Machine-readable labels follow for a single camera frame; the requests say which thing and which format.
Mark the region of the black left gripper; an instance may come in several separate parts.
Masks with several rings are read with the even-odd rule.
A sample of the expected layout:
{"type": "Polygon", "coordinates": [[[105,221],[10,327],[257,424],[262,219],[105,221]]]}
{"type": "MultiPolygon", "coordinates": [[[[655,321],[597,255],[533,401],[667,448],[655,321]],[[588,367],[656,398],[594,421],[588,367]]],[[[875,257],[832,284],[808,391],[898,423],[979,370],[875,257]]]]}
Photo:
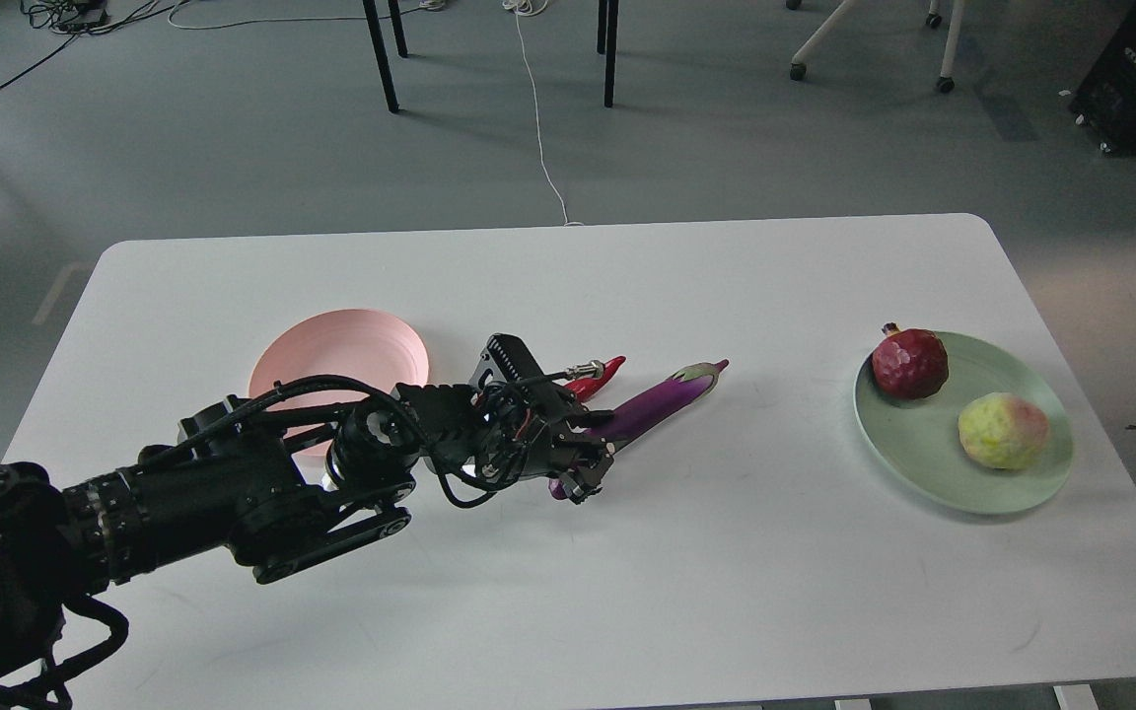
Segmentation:
{"type": "Polygon", "coordinates": [[[563,389],[590,370],[591,361],[548,374],[523,339],[495,333],[467,383],[398,384],[395,399],[415,423],[414,440],[434,471],[486,493],[559,473],[560,502],[580,504],[603,488],[613,463],[578,461],[603,450],[580,432],[595,431],[616,415],[591,409],[563,389]]]}

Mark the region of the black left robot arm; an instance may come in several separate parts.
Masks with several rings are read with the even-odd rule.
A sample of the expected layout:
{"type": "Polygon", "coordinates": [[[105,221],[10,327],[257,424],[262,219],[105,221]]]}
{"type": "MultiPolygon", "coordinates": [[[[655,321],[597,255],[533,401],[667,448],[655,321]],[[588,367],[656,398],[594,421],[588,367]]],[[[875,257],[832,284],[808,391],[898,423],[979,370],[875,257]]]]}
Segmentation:
{"type": "Polygon", "coordinates": [[[591,412],[573,383],[613,370],[591,361],[546,374],[523,340],[493,335],[467,383],[276,383],[69,488],[39,463],[0,463],[0,709],[72,705],[67,682],[130,634],[99,601],[108,586],[214,548],[270,584],[406,529],[417,463],[461,508],[527,479],[559,482],[573,500],[594,494],[612,448],[588,428],[609,414],[591,412]]]}

